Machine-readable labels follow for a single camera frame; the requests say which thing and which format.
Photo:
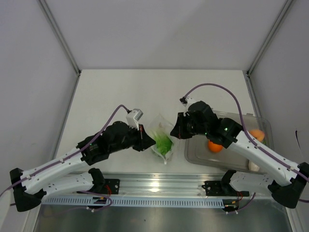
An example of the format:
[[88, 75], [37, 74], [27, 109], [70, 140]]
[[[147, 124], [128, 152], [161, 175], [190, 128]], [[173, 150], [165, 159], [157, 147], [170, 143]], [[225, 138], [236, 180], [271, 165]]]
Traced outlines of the clear zip top bag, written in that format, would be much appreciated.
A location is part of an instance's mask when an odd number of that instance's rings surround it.
[[151, 151], [154, 155], [160, 157], [165, 165], [171, 161], [178, 147], [178, 140], [170, 136], [173, 128], [174, 125], [161, 114], [158, 114], [148, 126], [148, 133], [155, 141], [155, 145], [151, 146]]

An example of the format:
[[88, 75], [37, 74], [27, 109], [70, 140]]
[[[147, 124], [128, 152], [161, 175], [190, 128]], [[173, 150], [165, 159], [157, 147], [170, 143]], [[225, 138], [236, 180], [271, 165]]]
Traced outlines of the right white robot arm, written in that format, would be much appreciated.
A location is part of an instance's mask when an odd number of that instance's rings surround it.
[[282, 157], [250, 135], [243, 122], [218, 118], [203, 101], [183, 97], [180, 102], [185, 111], [178, 113], [171, 136], [183, 140], [195, 135], [205, 136], [211, 142], [244, 156], [265, 171], [265, 174], [227, 171], [220, 183], [224, 194], [241, 191], [270, 194], [277, 203], [296, 208], [309, 181], [308, 163], [298, 164]]

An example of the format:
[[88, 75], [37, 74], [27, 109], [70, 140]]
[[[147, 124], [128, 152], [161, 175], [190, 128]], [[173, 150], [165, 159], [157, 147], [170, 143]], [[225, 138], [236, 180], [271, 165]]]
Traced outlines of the green lettuce leaf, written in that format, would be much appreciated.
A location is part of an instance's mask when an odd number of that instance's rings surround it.
[[166, 154], [172, 149], [173, 141], [168, 135], [162, 131], [154, 132], [154, 140], [156, 141], [155, 147], [159, 154], [166, 156]]

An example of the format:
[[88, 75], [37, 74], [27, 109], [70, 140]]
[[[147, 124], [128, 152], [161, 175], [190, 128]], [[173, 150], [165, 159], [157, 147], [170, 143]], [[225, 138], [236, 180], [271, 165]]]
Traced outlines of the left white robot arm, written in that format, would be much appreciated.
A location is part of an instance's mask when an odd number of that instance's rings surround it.
[[132, 148], [138, 152], [155, 145], [142, 124], [133, 128], [116, 121], [93, 136], [79, 142], [58, 159], [32, 170], [10, 171], [14, 203], [18, 212], [26, 212], [52, 196], [71, 192], [102, 193], [106, 180], [93, 165], [107, 160], [110, 154]]

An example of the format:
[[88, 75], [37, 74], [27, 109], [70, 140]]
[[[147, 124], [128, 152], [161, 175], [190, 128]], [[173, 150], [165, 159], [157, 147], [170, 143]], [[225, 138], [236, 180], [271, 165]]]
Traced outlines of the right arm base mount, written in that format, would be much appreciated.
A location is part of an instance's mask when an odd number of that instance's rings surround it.
[[201, 186], [207, 196], [220, 196], [220, 197], [249, 197], [248, 191], [238, 192], [234, 190], [229, 184], [223, 183], [222, 181], [205, 181]]

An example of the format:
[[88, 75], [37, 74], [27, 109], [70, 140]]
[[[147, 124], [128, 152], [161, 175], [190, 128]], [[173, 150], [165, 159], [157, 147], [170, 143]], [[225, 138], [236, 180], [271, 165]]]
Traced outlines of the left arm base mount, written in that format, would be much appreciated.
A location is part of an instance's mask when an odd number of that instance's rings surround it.
[[118, 195], [119, 188], [120, 188], [120, 179], [108, 178], [108, 179], [105, 179], [104, 185], [101, 185], [98, 187], [92, 187], [88, 191], [92, 193], [99, 193], [99, 194], [105, 194], [105, 195]]

